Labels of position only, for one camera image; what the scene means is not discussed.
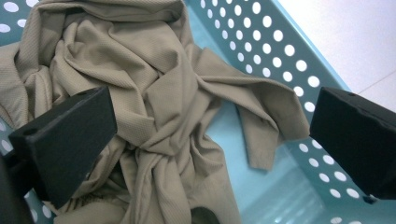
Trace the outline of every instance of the crumpled fabric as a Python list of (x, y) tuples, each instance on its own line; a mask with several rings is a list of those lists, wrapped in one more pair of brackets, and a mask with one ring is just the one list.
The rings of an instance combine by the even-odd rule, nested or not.
[(240, 223), (223, 151), (205, 135), (222, 100), (238, 108), (252, 167), (270, 169), (280, 143), (308, 136), (293, 90), (198, 48), (180, 0), (43, 0), (0, 58), (0, 116), (13, 128), (110, 89), (117, 136), (52, 207), (55, 223)]

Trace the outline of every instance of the teal plastic basket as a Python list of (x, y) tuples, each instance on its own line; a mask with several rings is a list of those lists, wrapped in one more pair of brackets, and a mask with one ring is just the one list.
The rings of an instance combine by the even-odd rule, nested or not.
[[(36, 0), (0, 0), (0, 46), (20, 40)], [(349, 91), (285, 9), (276, 1), (187, 0), (195, 42), (227, 63), (295, 90), (308, 120), (320, 87)], [(0, 150), (12, 150), (11, 129), (0, 120)], [(244, 136), (233, 104), (224, 105), (207, 133), (223, 149), (244, 223), (395, 223), (396, 202), (368, 204), (350, 176), (313, 139), (276, 152), (272, 171), (248, 167)], [(36, 223), (54, 215), (31, 191), (25, 196)]]

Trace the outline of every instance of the white surface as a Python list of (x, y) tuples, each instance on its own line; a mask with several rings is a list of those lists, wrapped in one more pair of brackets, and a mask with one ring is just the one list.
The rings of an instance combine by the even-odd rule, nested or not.
[(396, 112), (396, 1), (279, 2), (352, 91)]

